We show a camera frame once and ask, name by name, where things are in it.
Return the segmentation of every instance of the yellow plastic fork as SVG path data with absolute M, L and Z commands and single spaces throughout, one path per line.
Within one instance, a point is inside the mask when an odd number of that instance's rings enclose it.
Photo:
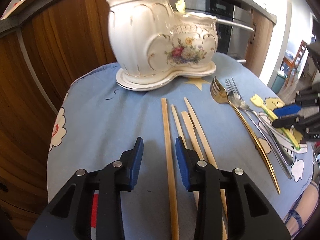
M 246 127 L 247 131 L 249 132 L 251 139 L 254 143 L 254 145 L 256 146 L 256 148 L 258 149 L 258 152 L 263 160 L 263 162 L 265 163 L 268 172 L 273 180 L 273 183 L 276 187 L 276 190 L 278 192 L 278 194 L 280 194 L 280 187 L 276 178 L 276 174 L 275 171 L 272 167 L 271 162 L 269 161 L 267 154 L 265 152 L 265 150 L 263 149 L 260 141 L 258 140 L 257 135 L 254 133 L 254 131 L 252 130 L 252 128 L 250 127 L 250 125 L 247 123 L 247 121 L 245 120 L 245 118 L 243 117 L 243 115 L 241 114 L 241 112 L 237 109 L 237 107 L 229 100 L 228 98 L 228 94 L 227 91 L 225 90 L 225 88 L 219 83 L 219 81 L 217 80 L 216 77 L 214 77 L 214 79 L 211 82 L 211 86 L 210 86 L 210 93 L 212 98 L 214 99 L 214 101 L 216 101 L 219 104 L 229 104 L 232 106 L 233 110 L 236 112 L 236 114 L 238 115 L 238 117 L 240 118 L 241 122 L 244 124 L 244 126 Z

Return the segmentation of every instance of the saucer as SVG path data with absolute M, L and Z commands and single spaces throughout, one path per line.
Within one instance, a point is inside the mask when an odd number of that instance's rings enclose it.
M 124 77 L 125 75 L 124 70 L 120 68 L 116 74 L 116 81 L 118 85 L 123 87 L 124 89 L 132 90 L 132 91 L 150 91 L 150 90 L 163 87 L 164 85 L 168 84 L 170 81 L 172 81 L 174 78 L 178 76 L 183 76 L 188 78 L 200 78 L 200 77 L 209 76 L 213 74 L 215 71 L 216 71 L 216 65 L 213 61 L 210 61 L 208 63 L 208 69 L 205 71 L 189 72 L 189 71 L 183 71 L 183 70 L 176 70 L 176 71 L 174 70 L 160 81 L 150 83 L 150 84 L 136 84 L 126 80 L 126 78 Z

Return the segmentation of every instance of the trash can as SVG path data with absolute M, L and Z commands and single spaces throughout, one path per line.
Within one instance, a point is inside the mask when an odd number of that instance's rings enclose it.
M 281 90 L 281 88 L 287 78 L 288 78 L 288 76 L 284 73 L 283 69 L 280 70 L 276 76 L 275 81 L 273 82 L 271 90 L 276 94 L 279 93 L 279 91 Z

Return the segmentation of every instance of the cabinet handle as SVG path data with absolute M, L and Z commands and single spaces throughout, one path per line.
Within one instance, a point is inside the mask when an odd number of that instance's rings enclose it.
M 2 189 L 4 192 L 8 192 L 7 186 L 1 182 L 0 182 L 0 189 Z
M 257 24 L 253 23 L 252 25 L 254 27 L 254 33 L 253 33 L 253 39 L 252 39 L 252 41 L 250 41 L 250 44 L 252 44 L 254 42 L 254 38 L 256 37 L 256 31 L 257 31 Z
M 12 220 L 12 216 L 8 212 L 4 212 L 7 219 Z

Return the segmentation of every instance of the tablecloth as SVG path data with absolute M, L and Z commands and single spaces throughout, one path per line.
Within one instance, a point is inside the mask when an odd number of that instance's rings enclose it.
M 227 55 L 216 53 L 215 75 L 224 85 L 231 76 L 246 102 L 270 123 L 266 114 L 250 102 L 258 94 L 274 109 L 283 102 L 258 77 Z M 82 168 L 88 172 L 103 169 L 118 160 L 122 152 L 132 149 L 136 138 L 144 140 L 138 183 L 132 192 L 122 192 L 122 214 L 127 240 L 170 239 L 170 210 L 161 98 L 168 100 L 172 153 L 175 166 L 180 239 L 193 239 L 196 205 L 192 193 L 182 185 L 174 141 L 178 136 L 170 105 L 178 113 L 187 111 L 183 98 L 191 103 L 208 139 L 219 169 L 242 168 L 259 187 L 283 219 L 292 204 L 309 185 L 312 177 L 311 145 L 301 143 L 297 151 L 286 137 L 275 131 L 278 140 L 293 157 L 288 167 L 289 180 L 282 171 L 270 146 L 261 139 L 270 159 L 281 194 L 278 195 L 271 177 L 255 149 L 249 134 L 229 105 L 217 104 L 210 95 L 212 76 L 202 79 L 178 77 L 168 85 L 149 92 L 128 91 L 119 87 L 115 75 L 118 63 L 103 65 L 75 81 L 55 122 L 47 164 L 49 201 Z M 183 132 L 192 149 L 186 128 Z M 258 137 L 258 129 L 250 123 Z M 300 133 L 294 132 L 298 140 Z

